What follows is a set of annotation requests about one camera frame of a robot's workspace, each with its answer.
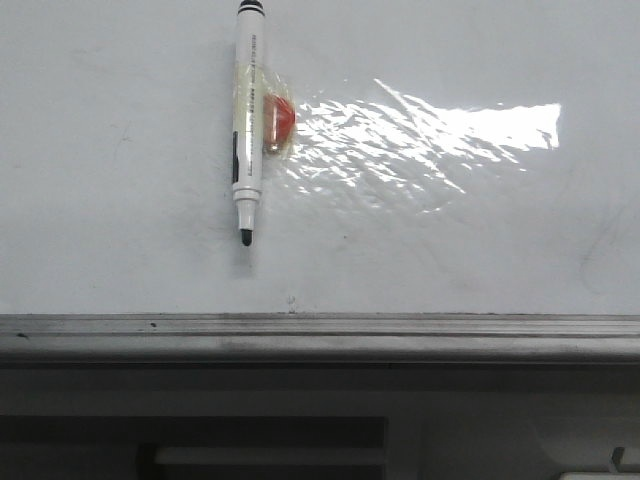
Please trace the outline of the red magnet taped to marker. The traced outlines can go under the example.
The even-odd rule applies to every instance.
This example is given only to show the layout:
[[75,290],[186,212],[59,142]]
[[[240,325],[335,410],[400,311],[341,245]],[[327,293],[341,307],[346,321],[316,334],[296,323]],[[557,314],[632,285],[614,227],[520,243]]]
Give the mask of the red magnet taped to marker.
[[281,153],[291,142],[296,123],[294,105],[285,97],[268,94],[264,97],[264,150]]

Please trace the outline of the white whiteboard marker black tip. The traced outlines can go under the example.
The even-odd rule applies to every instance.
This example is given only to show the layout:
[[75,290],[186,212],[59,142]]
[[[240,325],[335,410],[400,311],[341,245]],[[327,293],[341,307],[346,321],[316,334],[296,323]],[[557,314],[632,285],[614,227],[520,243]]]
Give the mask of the white whiteboard marker black tip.
[[262,2],[240,3],[233,84],[232,198],[241,242],[246,247],[253,242],[262,197],[265,18]]

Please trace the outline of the aluminium whiteboard tray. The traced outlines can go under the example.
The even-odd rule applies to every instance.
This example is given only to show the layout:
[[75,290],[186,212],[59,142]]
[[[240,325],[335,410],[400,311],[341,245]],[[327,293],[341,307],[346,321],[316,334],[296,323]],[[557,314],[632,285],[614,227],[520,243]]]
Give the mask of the aluminium whiteboard tray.
[[635,315],[5,314],[5,363],[622,364]]

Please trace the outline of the white whiteboard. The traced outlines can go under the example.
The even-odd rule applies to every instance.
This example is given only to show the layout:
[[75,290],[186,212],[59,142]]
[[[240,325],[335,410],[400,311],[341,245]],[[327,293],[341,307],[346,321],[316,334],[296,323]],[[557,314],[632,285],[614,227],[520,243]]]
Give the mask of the white whiteboard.
[[266,2],[248,247],[237,8],[2,3],[3,312],[638,312],[637,2]]

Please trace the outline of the white object bottom right corner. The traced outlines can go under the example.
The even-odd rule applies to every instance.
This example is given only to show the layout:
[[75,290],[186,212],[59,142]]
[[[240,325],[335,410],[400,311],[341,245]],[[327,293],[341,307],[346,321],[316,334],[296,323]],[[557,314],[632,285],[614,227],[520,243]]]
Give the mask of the white object bottom right corner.
[[616,447],[603,471],[565,472],[560,480],[639,480],[639,449]]

